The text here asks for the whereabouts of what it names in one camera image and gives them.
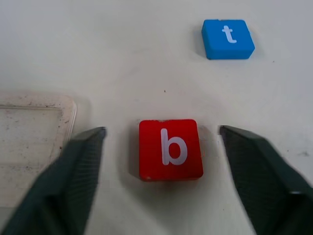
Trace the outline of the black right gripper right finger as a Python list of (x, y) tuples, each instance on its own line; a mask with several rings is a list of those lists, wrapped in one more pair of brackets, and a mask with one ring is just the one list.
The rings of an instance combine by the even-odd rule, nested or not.
[(220, 126), (235, 188), (258, 235), (311, 235), (313, 189), (270, 142)]

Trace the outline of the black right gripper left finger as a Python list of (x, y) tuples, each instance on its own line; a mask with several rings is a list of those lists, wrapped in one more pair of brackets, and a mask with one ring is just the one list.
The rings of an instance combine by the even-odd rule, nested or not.
[(6, 222), (3, 235), (82, 235), (98, 186), (107, 130), (72, 138), (34, 181)]

